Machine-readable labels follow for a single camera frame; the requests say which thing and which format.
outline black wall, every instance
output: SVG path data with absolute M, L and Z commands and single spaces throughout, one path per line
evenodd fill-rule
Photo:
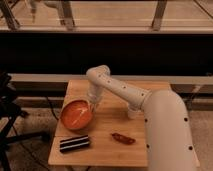
M 213 73 L 213 35 L 0 33 L 0 70 L 85 74 L 107 64 L 112 74 Z

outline railing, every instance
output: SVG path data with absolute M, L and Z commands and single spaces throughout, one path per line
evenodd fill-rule
M 0 9 L 3 31 L 213 32 L 210 0 L 0 0 Z

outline wooden table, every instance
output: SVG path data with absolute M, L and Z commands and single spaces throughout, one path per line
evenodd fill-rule
M 150 90 L 170 89 L 167 82 L 126 82 Z M 88 86 L 89 83 L 86 80 L 70 80 L 64 106 L 72 100 L 85 98 Z M 138 119 L 131 120 L 128 119 L 126 112 L 126 102 L 104 90 L 103 99 L 94 113 L 93 120 L 85 129 L 72 132 L 67 130 L 59 120 L 49 156 L 49 164 L 147 167 L 144 115 L 141 112 Z M 136 139 L 136 143 L 132 145 L 121 144 L 110 135 L 114 132 L 130 136 Z M 66 154 L 60 153 L 60 140 L 85 134 L 91 138 L 90 148 Z

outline orange bowl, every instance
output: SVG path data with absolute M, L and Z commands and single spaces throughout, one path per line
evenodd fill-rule
M 70 130 L 82 129 L 92 120 L 92 112 L 86 100 L 75 100 L 67 104 L 61 112 L 62 124 Z

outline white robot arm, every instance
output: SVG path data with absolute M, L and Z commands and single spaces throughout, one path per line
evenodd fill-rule
M 103 88 L 145 115 L 149 171 L 196 171 L 195 153 L 182 99 L 171 90 L 148 91 L 110 77 L 107 66 L 87 71 L 89 101 L 99 103 Z

